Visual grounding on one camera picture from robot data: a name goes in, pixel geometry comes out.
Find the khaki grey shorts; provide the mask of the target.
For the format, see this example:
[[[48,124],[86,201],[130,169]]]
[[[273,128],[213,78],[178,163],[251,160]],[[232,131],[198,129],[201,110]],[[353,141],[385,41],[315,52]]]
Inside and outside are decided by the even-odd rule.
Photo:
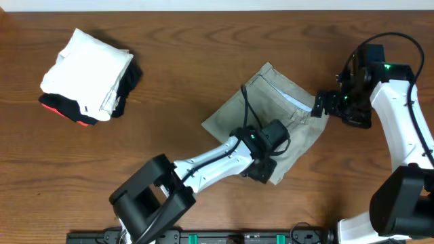
[[[276,185],[320,137],[328,122],[328,116],[313,117],[311,111],[315,96],[279,73],[268,62],[245,86],[248,102],[258,116],[255,118],[248,115],[248,125],[258,127],[259,124],[266,125],[273,119],[278,119],[290,135],[289,142],[286,141],[277,147],[283,154],[273,158],[277,166],[269,182]],[[243,96],[237,91],[208,117],[202,126],[215,139],[225,142],[232,130],[243,125],[244,111]]]

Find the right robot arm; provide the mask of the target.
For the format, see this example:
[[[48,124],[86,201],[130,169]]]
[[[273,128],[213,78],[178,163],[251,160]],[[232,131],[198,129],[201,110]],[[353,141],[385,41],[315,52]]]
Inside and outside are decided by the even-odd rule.
[[[433,137],[417,98],[418,75],[407,64],[356,62],[338,75],[340,89],[321,91],[314,117],[332,115],[368,129],[380,119],[392,173],[369,210],[339,221],[339,243],[381,243],[433,237]]]

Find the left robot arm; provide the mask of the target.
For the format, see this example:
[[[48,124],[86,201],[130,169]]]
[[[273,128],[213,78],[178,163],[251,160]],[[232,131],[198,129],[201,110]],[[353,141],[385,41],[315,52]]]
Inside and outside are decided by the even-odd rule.
[[[277,148],[287,140],[288,131],[274,121],[260,129],[239,127],[217,148],[190,159],[152,158],[109,197],[127,243],[159,238],[199,192],[224,178],[241,174],[266,183],[277,165]]]

